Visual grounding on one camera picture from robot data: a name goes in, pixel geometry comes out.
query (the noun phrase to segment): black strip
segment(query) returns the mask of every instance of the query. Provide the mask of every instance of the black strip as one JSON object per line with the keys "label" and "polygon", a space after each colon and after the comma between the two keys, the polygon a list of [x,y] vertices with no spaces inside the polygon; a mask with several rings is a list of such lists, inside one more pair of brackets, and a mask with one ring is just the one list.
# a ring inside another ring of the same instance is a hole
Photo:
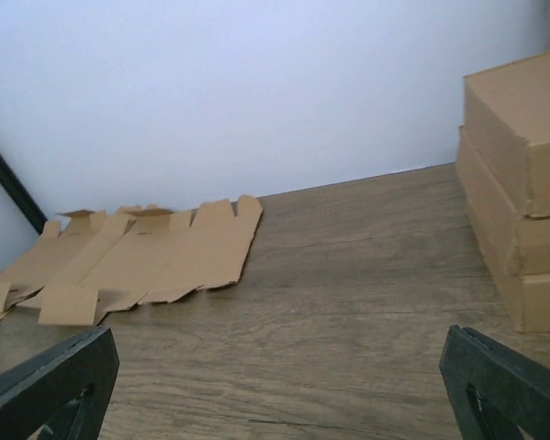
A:
{"label": "black strip", "polygon": [[18,206],[20,212],[32,224],[40,234],[47,217],[40,210],[37,203],[28,193],[27,189],[20,182],[15,173],[10,169],[3,157],[0,155],[0,184],[8,193],[13,202]]}

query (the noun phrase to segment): wooden floor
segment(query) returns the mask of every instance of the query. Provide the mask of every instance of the wooden floor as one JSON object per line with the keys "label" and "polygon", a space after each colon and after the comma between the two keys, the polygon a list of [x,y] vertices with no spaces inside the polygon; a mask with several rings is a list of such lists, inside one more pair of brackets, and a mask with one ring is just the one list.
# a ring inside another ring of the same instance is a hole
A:
{"label": "wooden floor", "polygon": [[[242,282],[106,318],[120,372],[103,439],[460,438],[450,325],[550,367],[494,291],[450,165],[262,199]],[[0,323],[0,372],[78,329]]]}

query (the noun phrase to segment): wooden table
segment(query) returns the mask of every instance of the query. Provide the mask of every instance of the wooden table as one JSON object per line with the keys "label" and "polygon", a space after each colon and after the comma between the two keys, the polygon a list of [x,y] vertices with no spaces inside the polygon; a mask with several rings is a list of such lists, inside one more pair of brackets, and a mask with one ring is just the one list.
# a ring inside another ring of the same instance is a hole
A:
{"label": "wooden table", "polygon": [[[262,199],[242,282],[116,313],[103,439],[459,438],[438,361],[470,325],[550,367],[482,262],[452,165]],[[0,372],[79,329],[0,323]]]}

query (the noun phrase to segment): black plastic part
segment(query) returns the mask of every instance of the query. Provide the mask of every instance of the black plastic part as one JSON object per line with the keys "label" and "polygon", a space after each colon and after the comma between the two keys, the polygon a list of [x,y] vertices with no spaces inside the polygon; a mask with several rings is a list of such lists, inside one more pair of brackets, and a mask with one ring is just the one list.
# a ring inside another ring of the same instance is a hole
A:
{"label": "black plastic part", "polygon": [[20,212],[27,218],[30,224],[40,234],[47,217],[40,210],[27,189],[20,182],[15,173],[10,169],[4,158],[0,155],[0,184],[8,193]]}
{"label": "black plastic part", "polygon": [[550,440],[550,369],[472,328],[450,327],[440,370],[465,440]]}
{"label": "black plastic part", "polygon": [[0,375],[0,440],[39,428],[39,439],[96,439],[118,365],[111,330],[96,327]]}

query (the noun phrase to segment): black object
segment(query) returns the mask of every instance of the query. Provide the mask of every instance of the black object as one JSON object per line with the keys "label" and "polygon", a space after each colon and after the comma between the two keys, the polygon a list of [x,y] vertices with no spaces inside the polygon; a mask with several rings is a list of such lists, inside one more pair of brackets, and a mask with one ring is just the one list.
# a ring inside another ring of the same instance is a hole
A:
{"label": "black object", "polygon": [[40,210],[27,189],[20,182],[15,173],[10,169],[4,158],[0,155],[0,184],[14,201],[18,209],[40,234],[47,217]]}
{"label": "black object", "polygon": [[98,437],[118,372],[112,332],[80,333],[0,375],[0,440]]}
{"label": "black object", "polygon": [[550,369],[472,328],[450,327],[440,370],[467,439],[550,440]]}

